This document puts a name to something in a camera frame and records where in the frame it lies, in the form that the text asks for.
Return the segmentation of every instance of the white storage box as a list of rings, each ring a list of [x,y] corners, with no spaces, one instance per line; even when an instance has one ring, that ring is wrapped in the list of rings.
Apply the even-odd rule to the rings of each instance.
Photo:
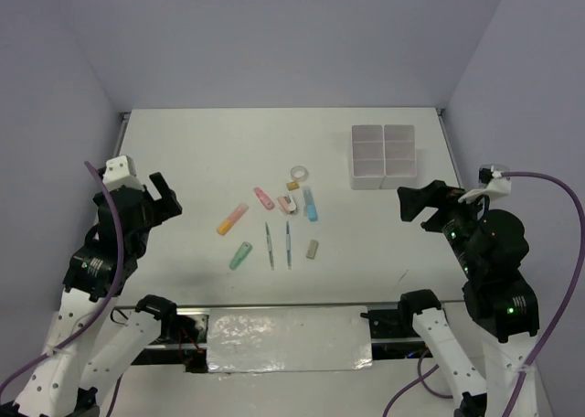
[[[348,164],[354,190],[416,186],[414,126],[352,126]]]

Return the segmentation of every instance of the tape roll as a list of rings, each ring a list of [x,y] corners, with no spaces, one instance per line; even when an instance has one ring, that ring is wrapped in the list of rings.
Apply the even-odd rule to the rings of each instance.
[[[303,182],[309,176],[309,171],[303,166],[294,166],[291,169],[291,179],[296,182]]]

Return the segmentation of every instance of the pink utility knife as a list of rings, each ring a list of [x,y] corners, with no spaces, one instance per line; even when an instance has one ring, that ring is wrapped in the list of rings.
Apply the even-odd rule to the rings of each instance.
[[[254,193],[256,193],[256,196],[266,209],[274,208],[274,202],[272,202],[272,199],[270,199],[268,195],[264,193],[260,187],[254,188]]]

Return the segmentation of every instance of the gray wall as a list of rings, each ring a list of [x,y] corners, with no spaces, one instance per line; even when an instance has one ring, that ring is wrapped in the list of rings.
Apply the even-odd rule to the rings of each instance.
[[[447,106],[466,185],[481,163],[549,173],[585,199],[585,10],[583,0],[503,0]],[[514,179],[500,206],[526,224],[522,271],[548,324],[578,252],[578,222],[556,186]],[[555,415],[583,414],[585,282],[581,281],[538,365]]]
[[[58,0],[119,110],[445,104],[500,0]]]
[[[39,354],[69,256],[91,224],[97,188],[83,161],[103,163],[118,130],[50,3],[0,0],[1,380]]]

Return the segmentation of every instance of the clear plastic film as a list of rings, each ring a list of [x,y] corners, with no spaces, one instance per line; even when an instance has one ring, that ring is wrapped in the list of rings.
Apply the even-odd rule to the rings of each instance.
[[[210,372],[339,371],[372,365],[364,306],[213,309]]]

